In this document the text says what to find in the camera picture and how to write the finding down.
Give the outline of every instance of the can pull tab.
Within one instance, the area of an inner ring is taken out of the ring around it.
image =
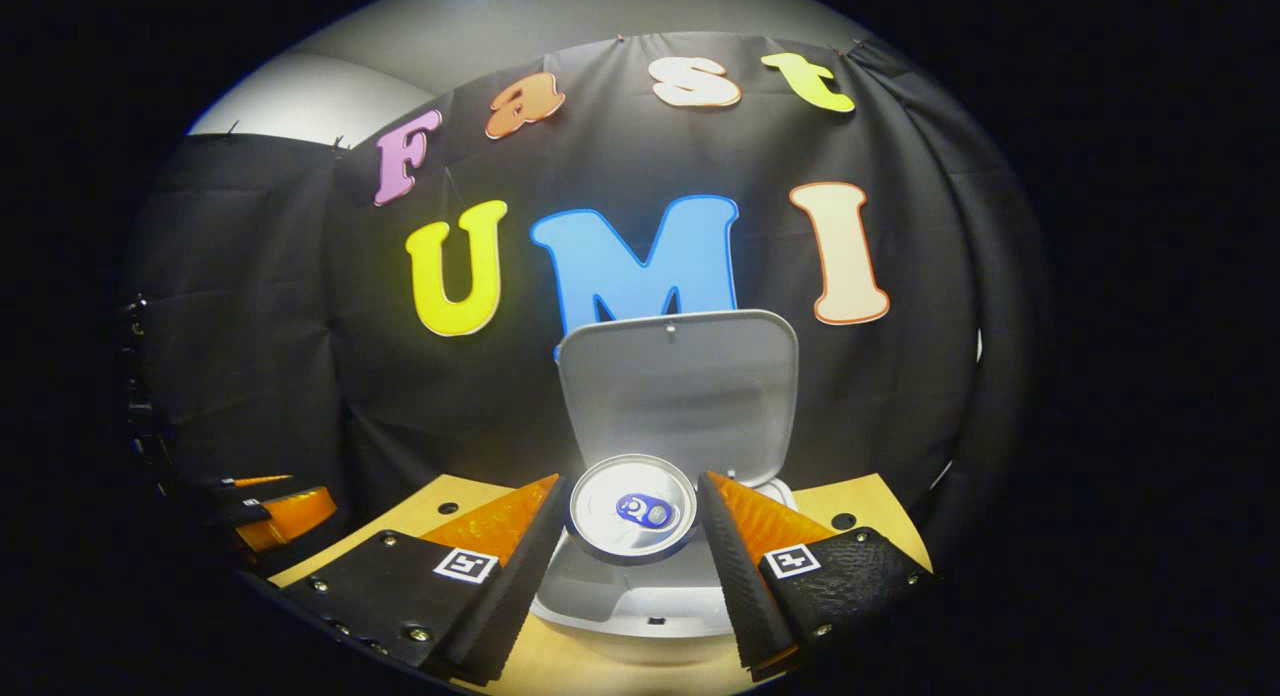
[[[644,494],[627,494],[618,499],[618,516],[645,528],[663,528],[672,519],[671,504]]]

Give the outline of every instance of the letter m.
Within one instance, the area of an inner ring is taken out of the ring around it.
[[[724,196],[672,201],[643,262],[595,210],[564,210],[534,223],[529,234],[556,269],[564,335],[596,322],[596,303],[620,321],[662,316],[672,296],[682,313],[736,310],[728,251],[736,217],[737,205]]]

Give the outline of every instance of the container lid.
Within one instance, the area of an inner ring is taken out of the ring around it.
[[[595,322],[564,336],[561,385],[588,467],[620,454],[667,459],[696,482],[745,486],[786,461],[799,345],[764,310]]]

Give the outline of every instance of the white wall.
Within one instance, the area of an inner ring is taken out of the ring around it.
[[[356,146],[392,119],[429,102],[417,86],[326,55],[285,52],[266,61],[204,114],[191,134],[284,136]]]
[[[815,0],[380,0],[244,78],[192,134],[357,145],[472,78],[617,35],[730,31],[845,49],[869,32]]]

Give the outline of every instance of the orange letter a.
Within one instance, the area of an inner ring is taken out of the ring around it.
[[[540,122],[556,113],[564,102],[564,95],[556,91],[556,75],[548,72],[525,75],[494,96],[489,107],[494,114],[485,125],[485,136],[502,139],[513,134],[525,123]]]

